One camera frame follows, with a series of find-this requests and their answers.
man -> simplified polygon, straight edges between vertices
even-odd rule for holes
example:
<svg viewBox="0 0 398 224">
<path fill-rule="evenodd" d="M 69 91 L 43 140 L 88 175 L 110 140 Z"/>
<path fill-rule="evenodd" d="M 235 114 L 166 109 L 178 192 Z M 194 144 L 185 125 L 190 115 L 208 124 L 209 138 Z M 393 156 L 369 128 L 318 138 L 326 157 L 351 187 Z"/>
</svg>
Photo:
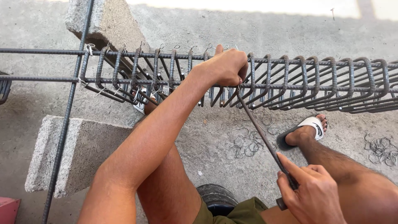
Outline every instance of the man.
<svg viewBox="0 0 398 224">
<path fill-rule="evenodd" d="M 302 126 L 284 137 L 298 146 L 308 163 L 297 167 L 278 157 L 298 181 L 293 191 L 285 174 L 278 186 L 289 208 L 267 209 L 257 198 L 238 204 L 228 217 L 212 217 L 188 179 L 174 141 L 187 117 L 214 84 L 236 86 L 248 69 L 247 56 L 218 45 L 213 58 L 195 66 L 181 85 L 156 109 L 148 104 L 145 119 L 99 167 L 87 193 L 79 223 L 135 223 L 137 193 L 150 224 L 242 223 L 398 223 L 398 187 L 345 155 L 315 140 L 317 131 Z M 323 132 L 325 116 L 316 116 Z"/>
</svg>

olive green shorts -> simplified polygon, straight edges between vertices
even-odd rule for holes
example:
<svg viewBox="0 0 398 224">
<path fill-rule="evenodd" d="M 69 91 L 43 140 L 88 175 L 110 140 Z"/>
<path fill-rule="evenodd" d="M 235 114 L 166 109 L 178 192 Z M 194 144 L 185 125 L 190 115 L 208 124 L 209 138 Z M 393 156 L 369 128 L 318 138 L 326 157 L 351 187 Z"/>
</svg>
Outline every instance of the olive green shorts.
<svg viewBox="0 0 398 224">
<path fill-rule="evenodd" d="M 227 216 L 213 217 L 202 200 L 198 216 L 193 224 L 265 224 L 260 212 L 268 209 L 260 199 L 253 197 L 235 206 Z"/>
</svg>

concrete floor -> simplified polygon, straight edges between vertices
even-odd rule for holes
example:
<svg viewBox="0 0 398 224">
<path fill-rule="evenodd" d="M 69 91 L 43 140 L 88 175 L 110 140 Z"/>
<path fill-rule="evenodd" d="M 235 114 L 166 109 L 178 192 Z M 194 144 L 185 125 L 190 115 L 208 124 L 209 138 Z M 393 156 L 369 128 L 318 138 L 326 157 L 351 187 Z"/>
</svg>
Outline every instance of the concrete floor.
<svg viewBox="0 0 398 224">
<path fill-rule="evenodd" d="M 155 8 L 143 4 L 131 5 L 148 43 L 152 47 L 166 44 L 170 49 L 181 45 L 181 52 L 198 45 L 202 52 L 208 43 L 236 44 L 239 50 L 252 51 L 256 57 L 270 53 L 273 58 L 288 54 L 319 58 L 398 59 L 398 23 L 379 20 L 373 15 L 370 1 L 358 1 L 360 19 L 330 16 L 303 16 L 259 12 L 219 12 L 194 9 Z M 0 47 L 37 49 L 77 49 L 79 40 L 64 25 L 67 10 L 65 1 L 0 0 Z M 0 54 L 0 70 L 20 76 L 70 77 L 76 63 L 75 56 Z M 93 76 L 96 64 L 88 67 Z M 39 223 L 47 192 L 26 193 L 24 183 L 42 118 L 63 116 L 70 84 L 13 82 L 7 102 L 0 106 L 0 194 L 21 198 L 17 223 Z M 77 89 L 72 117 L 131 126 L 139 116 L 128 104 Z M 258 109 L 257 118 L 273 114 L 272 131 L 281 133 L 308 110 L 288 112 Z M 397 167 L 374 165 L 363 149 L 365 130 L 378 136 L 397 136 L 396 112 L 351 115 L 327 112 L 329 130 L 321 142 L 363 165 L 382 172 L 398 183 Z M 238 200 L 257 196 L 268 206 L 280 197 L 276 185 L 277 165 L 268 152 L 259 151 L 253 157 L 234 158 L 231 141 L 238 135 L 234 123 L 250 130 L 250 122 L 240 120 L 243 111 L 235 108 L 195 108 L 182 128 L 176 145 L 185 169 L 193 184 L 217 183 L 229 188 Z M 268 135 L 271 141 L 275 136 Z M 306 162 L 297 149 L 286 155 L 297 165 Z M 54 199 L 49 223 L 73 223 L 78 217 L 86 190 L 72 196 Z M 138 209 L 138 223 L 146 223 Z"/>
</svg>

pile of wire ties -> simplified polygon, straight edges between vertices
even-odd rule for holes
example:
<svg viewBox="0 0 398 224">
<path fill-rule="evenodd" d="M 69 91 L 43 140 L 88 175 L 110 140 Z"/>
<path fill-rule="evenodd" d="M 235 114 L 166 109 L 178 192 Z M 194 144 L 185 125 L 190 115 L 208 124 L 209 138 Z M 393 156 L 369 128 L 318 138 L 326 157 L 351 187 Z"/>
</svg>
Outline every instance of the pile of wire ties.
<svg viewBox="0 0 398 224">
<path fill-rule="evenodd" d="M 264 132 L 268 132 L 271 135 L 276 135 L 277 133 L 272 133 L 270 132 L 269 128 L 271 127 L 271 125 L 273 125 L 275 122 L 272 119 L 272 115 L 271 115 L 271 121 L 266 124 L 264 122 L 264 116 L 261 118 L 261 122 L 263 123 L 263 125 L 268 126 L 267 129 L 263 129 L 261 126 L 261 129 L 263 129 Z M 254 130 L 254 131 L 250 131 L 247 127 L 240 127 L 240 128 L 236 128 L 236 130 L 240 130 L 240 129 L 245 129 L 247 130 L 247 134 L 244 135 L 238 135 L 234 141 L 233 141 L 233 145 L 230 146 L 229 148 L 233 148 L 235 147 L 235 155 L 234 157 L 237 159 L 241 159 L 244 156 L 248 156 L 248 157 L 252 157 L 254 156 L 254 154 L 258 151 L 258 150 L 262 150 L 263 152 L 266 152 L 267 150 L 264 149 L 264 142 L 261 139 L 260 136 L 258 136 L 258 131 Z"/>
<path fill-rule="evenodd" d="M 388 166 L 396 166 L 398 158 L 398 148 L 391 143 L 391 139 L 387 137 L 375 138 L 372 141 L 366 139 L 367 136 L 376 135 L 376 133 L 367 133 L 364 137 L 364 149 L 372 151 L 369 155 L 369 160 L 373 164 L 385 162 Z"/>
</svg>

hairy leg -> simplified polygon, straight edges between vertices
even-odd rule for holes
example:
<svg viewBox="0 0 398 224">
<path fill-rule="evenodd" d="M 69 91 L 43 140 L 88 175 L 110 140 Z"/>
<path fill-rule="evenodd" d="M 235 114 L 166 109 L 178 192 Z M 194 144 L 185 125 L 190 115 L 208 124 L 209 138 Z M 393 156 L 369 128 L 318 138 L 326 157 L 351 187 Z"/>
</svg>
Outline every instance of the hairy leg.
<svg viewBox="0 0 398 224">
<path fill-rule="evenodd" d="M 318 115 L 326 130 L 324 115 Z M 398 223 L 398 187 L 385 176 L 315 141 L 315 129 L 304 126 L 286 136 L 309 164 L 322 165 L 338 184 L 344 218 L 354 223 Z M 262 217 L 268 223 L 297 223 L 292 214 L 273 207 Z"/>
<path fill-rule="evenodd" d="M 145 114 L 156 106 L 148 103 Z M 149 175 L 137 190 L 148 222 L 193 223 L 202 199 L 185 173 L 177 147 L 173 144 L 158 168 Z"/>
</svg>

